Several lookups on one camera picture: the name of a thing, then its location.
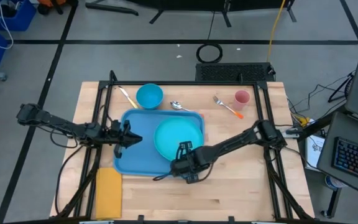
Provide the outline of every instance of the yellow cloth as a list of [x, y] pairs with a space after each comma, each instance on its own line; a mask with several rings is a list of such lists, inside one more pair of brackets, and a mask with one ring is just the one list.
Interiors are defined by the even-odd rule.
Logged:
[[99, 168], [96, 175], [96, 219], [121, 218], [122, 176], [114, 168]]

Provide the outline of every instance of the blue bowl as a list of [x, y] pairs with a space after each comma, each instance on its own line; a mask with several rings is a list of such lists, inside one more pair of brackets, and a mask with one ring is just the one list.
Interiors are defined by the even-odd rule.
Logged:
[[162, 98], [162, 89], [156, 84], [146, 84], [140, 87], [136, 93], [138, 104], [147, 110], [153, 110], [160, 106]]

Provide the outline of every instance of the orange-handled fork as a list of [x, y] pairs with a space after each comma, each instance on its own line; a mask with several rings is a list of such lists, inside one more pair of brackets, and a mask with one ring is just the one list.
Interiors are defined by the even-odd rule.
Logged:
[[216, 96], [213, 96], [213, 99], [215, 101], [215, 103], [224, 106], [225, 108], [227, 108], [228, 110], [232, 111], [237, 117], [239, 117], [240, 119], [244, 118], [244, 116], [238, 112], [235, 112], [234, 110], [232, 110], [230, 107], [226, 106], [222, 101], [220, 101]]

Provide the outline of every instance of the yellow cable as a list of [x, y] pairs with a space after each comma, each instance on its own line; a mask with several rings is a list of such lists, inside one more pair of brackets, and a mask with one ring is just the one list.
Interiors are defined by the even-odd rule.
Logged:
[[285, 4], [285, 0], [283, 0], [283, 2], [281, 3], [280, 10], [279, 10], [278, 15], [276, 17], [276, 21], [274, 21], [272, 33], [270, 35], [270, 42], [268, 43], [268, 53], [267, 53], [266, 62], [269, 62], [269, 57], [270, 57], [270, 54], [272, 53], [272, 42], [273, 42], [273, 37], [274, 37], [274, 30], [276, 29], [277, 22], [280, 19], [280, 15], [281, 15], [281, 12], [283, 11], [284, 4]]

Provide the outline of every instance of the wooden table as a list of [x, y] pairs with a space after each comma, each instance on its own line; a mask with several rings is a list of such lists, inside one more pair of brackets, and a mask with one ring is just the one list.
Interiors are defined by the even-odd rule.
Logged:
[[[85, 123], [92, 119], [98, 82], [84, 82], [81, 87], [73, 122]], [[139, 86], [122, 86], [135, 100]], [[204, 114], [205, 144], [213, 145], [241, 133], [257, 120], [254, 91], [251, 86], [161, 86], [164, 100], [161, 109], [170, 110], [169, 102], [179, 101], [183, 107]], [[250, 103], [239, 119], [212, 99], [217, 95], [229, 105], [237, 90], [247, 90], [251, 94]], [[270, 101], [276, 124], [291, 124], [290, 110], [283, 83], [268, 83]], [[260, 90], [264, 118], [267, 119], [263, 93]], [[109, 115], [120, 120], [121, 115], [131, 104], [113, 87]], [[288, 147], [298, 150], [296, 140], [288, 140]], [[67, 149], [64, 160], [75, 149]], [[122, 176], [122, 219], [137, 220], [144, 215], [145, 220], [221, 220], [234, 216], [236, 221], [273, 220], [272, 200], [263, 148], [257, 145], [245, 146], [222, 156], [214, 169], [203, 182], [186, 184], [182, 179], [152, 181], [150, 177], [134, 175]], [[61, 210], [78, 188], [85, 150], [81, 150], [66, 165], [60, 182], [58, 195]], [[112, 167], [113, 147], [103, 146], [101, 167]], [[289, 191], [305, 211], [314, 216], [309, 190], [301, 158], [298, 154], [282, 150], [283, 166]], [[285, 209], [281, 191], [277, 188], [282, 217]], [[81, 214], [85, 214], [88, 193], [84, 193]], [[51, 215], [55, 215], [52, 205]]]

